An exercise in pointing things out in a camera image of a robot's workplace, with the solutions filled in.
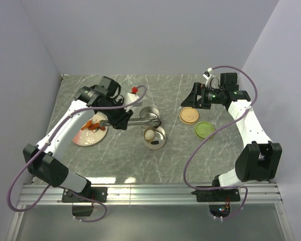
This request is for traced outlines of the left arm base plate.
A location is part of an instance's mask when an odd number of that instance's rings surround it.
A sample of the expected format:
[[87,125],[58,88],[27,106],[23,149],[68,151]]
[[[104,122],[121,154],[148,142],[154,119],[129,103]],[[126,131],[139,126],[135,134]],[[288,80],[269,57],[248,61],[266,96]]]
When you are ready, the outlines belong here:
[[65,189],[62,195],[63,203],[80,203],[80,202],[91,202],[90,200],[99,201],[105,203],[107,200],[107,187],[88,187],[82,192],[74,192],[70,189]]

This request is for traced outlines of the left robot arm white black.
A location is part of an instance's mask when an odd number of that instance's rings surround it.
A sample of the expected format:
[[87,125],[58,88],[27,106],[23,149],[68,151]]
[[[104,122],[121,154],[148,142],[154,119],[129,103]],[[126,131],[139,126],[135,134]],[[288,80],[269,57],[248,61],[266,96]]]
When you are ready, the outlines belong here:
[[138,88],[132,88],[125,97],[120,92],[120,84],[106,76],[97,85],[80,88],[51,131],[34,146],[28,144],[24,148],[28,172],[52,187],[74,191],[73,195],[80,202],[89,200],[90,182],[70,171],[60,160],[79,130],[98,112],[103,113],[115,129],[127,128],[133,114],[132,103],[138,100]]

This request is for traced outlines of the metal tongs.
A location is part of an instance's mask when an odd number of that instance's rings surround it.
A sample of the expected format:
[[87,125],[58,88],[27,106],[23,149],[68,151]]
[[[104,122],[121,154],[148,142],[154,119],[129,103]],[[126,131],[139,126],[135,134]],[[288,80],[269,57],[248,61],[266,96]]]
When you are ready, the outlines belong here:
[[158,117],[142,117],[142,118],[130,118],[121,120],[119,123],[112,125],[109,120],[100,120],[99,125],[101,127],[113,127],[117,130],[126,130],[128,126],[143,126],[157,128],[161,125],[161,120]]

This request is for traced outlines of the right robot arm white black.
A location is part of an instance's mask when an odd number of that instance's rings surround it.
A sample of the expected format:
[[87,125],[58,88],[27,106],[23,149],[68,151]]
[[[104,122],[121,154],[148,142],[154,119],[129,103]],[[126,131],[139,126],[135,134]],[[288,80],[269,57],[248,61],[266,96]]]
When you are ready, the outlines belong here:
[[235,167],[214,178],[211,194],[221,201],[229,195],[228,187],[235,188],[249,181],[268,181],[275,177],[282,147],[274,143],[258,121],[248,92],[241,90],[237,83],[237,73],[223,73],[218,78],[218,86],[211,83],[215,76],[210,71],[203,74],[205,83],[196,82],[182,107],[210,109],[212,104],[224,106],[232,116],[243,141],[243,151],[235,162]]

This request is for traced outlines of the white egg ball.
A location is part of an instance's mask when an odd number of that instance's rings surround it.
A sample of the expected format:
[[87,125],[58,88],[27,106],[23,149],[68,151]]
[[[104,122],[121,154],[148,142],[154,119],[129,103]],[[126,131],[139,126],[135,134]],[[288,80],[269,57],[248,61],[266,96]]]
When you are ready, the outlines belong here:
[[153,139],[155,138],[155,133],[153,130],[147,130],[145,133],[144,133],[144,139],[146,141],[152,141]]

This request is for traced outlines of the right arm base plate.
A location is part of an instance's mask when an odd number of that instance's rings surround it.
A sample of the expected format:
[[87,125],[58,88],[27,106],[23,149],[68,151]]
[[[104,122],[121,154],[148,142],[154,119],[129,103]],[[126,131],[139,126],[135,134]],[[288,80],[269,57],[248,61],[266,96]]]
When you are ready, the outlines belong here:
[[191,192],[196,196],[197,202],[238,202],[240,193],[238,189],[216,189],[216,190],[199,190]]

